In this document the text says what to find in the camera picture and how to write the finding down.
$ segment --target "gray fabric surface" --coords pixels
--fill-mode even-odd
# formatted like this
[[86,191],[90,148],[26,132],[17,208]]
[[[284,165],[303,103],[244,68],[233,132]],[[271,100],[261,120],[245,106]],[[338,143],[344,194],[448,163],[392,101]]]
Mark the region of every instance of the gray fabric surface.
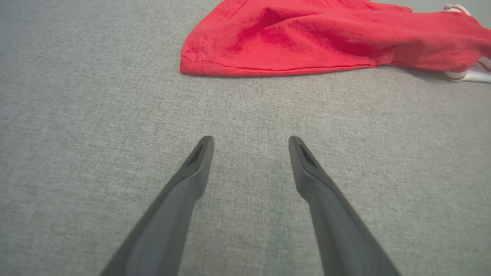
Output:
[[181,275],[320,275],[297,135],[403,275],[491,275],[491,85],[380,67],[179,73],[218,1],[6,0],[0,271],[96,275],[204,135]]

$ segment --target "red cloth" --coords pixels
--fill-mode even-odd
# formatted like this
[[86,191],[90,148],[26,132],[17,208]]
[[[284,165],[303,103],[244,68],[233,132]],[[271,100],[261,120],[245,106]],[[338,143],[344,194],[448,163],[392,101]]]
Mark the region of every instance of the red cloth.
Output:
[[458,12],[368,0],[225,0],[189,34],[181,72],[316,74],[381,64],[456,72],[491,58],[491,30]]

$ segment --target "stitching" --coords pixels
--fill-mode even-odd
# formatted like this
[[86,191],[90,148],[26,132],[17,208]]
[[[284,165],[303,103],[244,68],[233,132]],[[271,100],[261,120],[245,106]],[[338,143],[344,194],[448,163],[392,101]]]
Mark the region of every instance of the stitching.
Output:
[[323,66],[312,66],[312,67],[299,67],[299,68],[289,68],[289,69],[259,69],[259,68],[249,68],[249,67],[235,67],[235,66],[228,66],[224,65],[218,62],[210,61],[210,60],[202,60],[209,62],[209,63],[214,63],[223,67],[228,67],[228,68],[235,68],[235,69],[244,69],[244,70],[256,70],[256,71],[272,71],[272,72],[286,72],[286,71],[294,71],[294,70],[301,70],[301,69],[329,69],[329,68],[347,68],[347,67],[356,67],[356,66],[377,66],[369,63],[363,63],[363,64],[355,64],[355,65],[339,65],[339,66],[332,66],[332,67],[323,67]]
[[[201,54],[203,54],[203,47],[205,44],[205,39],[206,39],[207,34],[208,34],[208,31],[205,32],[205,36],[203,37],[203,42],[201,43]],[[201,59],[201,74],[203,75],[203,59]]]
[[227,15],[230,13],[230,11],[231,11],[231,10],[233,10],[233,9],[234,9],[234,8],[235,8],[235,7],[236,7],[236,6],[237,6],[239,3],[240,3],[240,1],[239,1],[237,4],[233,5],[233,7],[231,7],[231,8],[230,8],[230,9],[227,11],[227,13],[225,14],[225,16],[224,16],[223,18],[227,18]]
[[245,4],[248,2],[248,1],[249,1],[249,0],[245,0],[245,1],[244,1],[244,3],[242,4],[242,6],[240,6],[240,7],[239,7],[239,8],[238,8],[238,9],[237,9],[235,12],[234,12],[234,14],[232,14],[232,15],[230,16],[230,18],[234,17],[234,15],[235,15],[235,14],[236,14],[236,13],[237,13],[237,12],[238,12],[238,11],[239,11],[239,10],[240,10],[240,9],[241,9],[241,8],[242,8],[242,7],[243,7],[243,6],[244,6],[244,5],[245,5]]

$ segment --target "gray upholstery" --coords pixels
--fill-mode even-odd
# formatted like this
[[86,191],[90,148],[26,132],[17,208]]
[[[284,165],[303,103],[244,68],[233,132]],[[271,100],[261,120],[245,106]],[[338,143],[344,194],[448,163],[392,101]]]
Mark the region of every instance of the gray upholstery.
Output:
[[0,271],[96,275],[204,135],[215,155],[181,275],[320,275],[288,137],[403,275],[491,275],[491,85],[379,67],[179,73],[217,0],[6,0]]

